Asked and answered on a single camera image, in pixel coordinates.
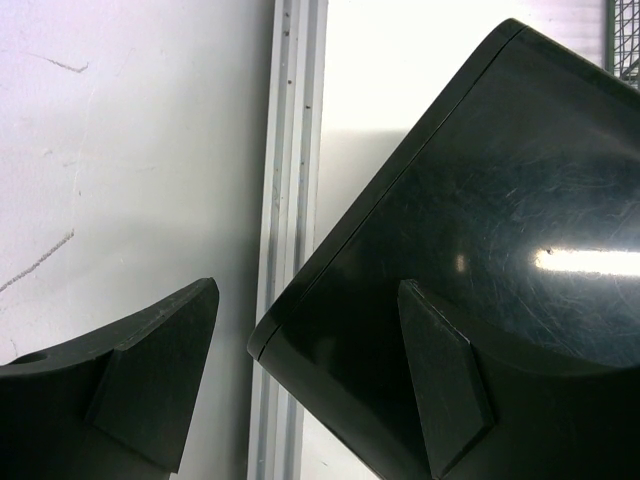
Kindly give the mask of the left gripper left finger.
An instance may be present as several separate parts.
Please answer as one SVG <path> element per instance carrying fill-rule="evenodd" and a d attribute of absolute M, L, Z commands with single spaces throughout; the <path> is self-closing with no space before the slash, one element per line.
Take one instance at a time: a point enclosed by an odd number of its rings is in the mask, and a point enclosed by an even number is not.
<path fill-rule="evenodd" d="M 5 479 L 179 470 L 219 304 L 211 278 L 1 368 Z"/>

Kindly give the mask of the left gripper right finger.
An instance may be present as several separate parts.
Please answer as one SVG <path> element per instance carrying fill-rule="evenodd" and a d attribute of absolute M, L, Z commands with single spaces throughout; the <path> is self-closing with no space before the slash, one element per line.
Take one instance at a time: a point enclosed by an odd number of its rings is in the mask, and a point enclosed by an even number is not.
<path fill-rule="evenodd" d="M 476 320 L 412 280 L 402 338 L 437 479 L 635 479 L 639 370 L 577 359 Z"/>

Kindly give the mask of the black pink drawer unit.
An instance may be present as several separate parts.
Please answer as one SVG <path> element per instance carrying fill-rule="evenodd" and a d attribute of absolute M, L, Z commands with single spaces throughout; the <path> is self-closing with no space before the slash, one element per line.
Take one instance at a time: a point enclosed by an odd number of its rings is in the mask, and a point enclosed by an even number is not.
<path fill-rule="evenodd" d="M 255 328 L 251 356 L 376 475 L 437 479 L 404 280 L 532 344 L 639 370 L 638 92 L 500 23 Z"/>

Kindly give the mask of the aluminium table edge rail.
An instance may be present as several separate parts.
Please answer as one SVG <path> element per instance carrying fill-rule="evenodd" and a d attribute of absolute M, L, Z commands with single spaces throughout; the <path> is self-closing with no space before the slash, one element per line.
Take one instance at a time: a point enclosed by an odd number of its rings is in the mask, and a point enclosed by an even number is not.
<path fill-rule="evenodd" d="M 328 4 L 275 4 L 256 316 L 314 247 Z M 247 476 L 297 479 L 303 407 L 253 366 Z"/>

